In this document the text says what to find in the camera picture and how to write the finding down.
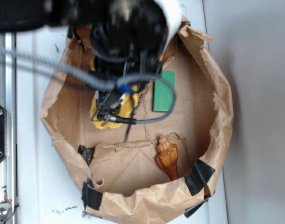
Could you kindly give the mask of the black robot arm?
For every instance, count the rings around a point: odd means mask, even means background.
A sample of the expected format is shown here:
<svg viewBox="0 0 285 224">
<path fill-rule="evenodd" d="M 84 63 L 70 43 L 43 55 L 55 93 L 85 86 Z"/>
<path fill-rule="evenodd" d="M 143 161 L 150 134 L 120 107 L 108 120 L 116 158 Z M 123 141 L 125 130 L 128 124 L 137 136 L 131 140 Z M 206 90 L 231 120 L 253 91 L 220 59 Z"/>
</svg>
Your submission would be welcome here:
<svg viewBox="0 0 285 224">
<path fill-rule="evenodd" d="M 162 83 L 172 96 L 166 112 L 175 106 L 173 87 L 162 76 L 164 53 L 181 25 L 181 9 L 175 0 L 0 0 L 0 33 L 23 32 L 43 26 L 68 26 L 77 43 L 84 45 L 77 28 L 91 27 L 89 43 L 94 68 L 80 71 L 56 65 L 49 59 L 6 50 L 2 55 L 21 57 L 65 71 L 96 91 L 91 121 L 147 124 L 165 115 L 137 120 L 138 94 L 149 82 Z"/>
</svg>

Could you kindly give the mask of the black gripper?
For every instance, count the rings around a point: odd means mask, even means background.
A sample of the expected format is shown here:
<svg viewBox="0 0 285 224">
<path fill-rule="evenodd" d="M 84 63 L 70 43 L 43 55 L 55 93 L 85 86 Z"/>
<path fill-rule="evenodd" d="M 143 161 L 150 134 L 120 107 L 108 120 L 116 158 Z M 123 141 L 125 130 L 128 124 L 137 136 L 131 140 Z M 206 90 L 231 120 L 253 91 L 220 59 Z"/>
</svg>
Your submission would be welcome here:
<svg viewBox="0 0 285 224">
<path fill-rule="evenodd" d="M 158 75 L 167 42 L 167 21 L 162 8 L 153 0 L 104 0 L 96 10 L 98 20 L 92 24 L 90 42 L 95 53 L 94 70 L 105 76 L 132 73 Z M 115 90 L 96 91 L 96 112 L 92 121 L 107 121 L 119 107 Z M 130 95 L 130 120 L 134 120 L 135 103 Z M 132 123 L 124 136 L 127 142 Z"/>
</svg>

